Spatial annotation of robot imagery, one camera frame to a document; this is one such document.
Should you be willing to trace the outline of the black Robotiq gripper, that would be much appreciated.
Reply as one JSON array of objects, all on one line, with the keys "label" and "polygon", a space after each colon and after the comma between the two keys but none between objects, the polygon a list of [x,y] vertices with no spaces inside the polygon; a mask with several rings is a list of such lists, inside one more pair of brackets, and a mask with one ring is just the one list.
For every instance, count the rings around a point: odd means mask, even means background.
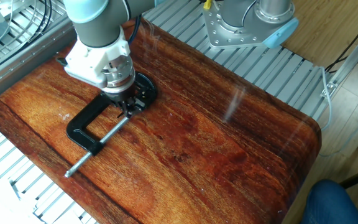
[{"label": "black Robotiq gripper", "polygon": [[131,118],[132,114],[143,112],[148,107],[149,97],[147,94],[147,90],[137,92],[135,83],[119,92],[103,91],[103,95],[109,102],[121,110],[117,118]]}]

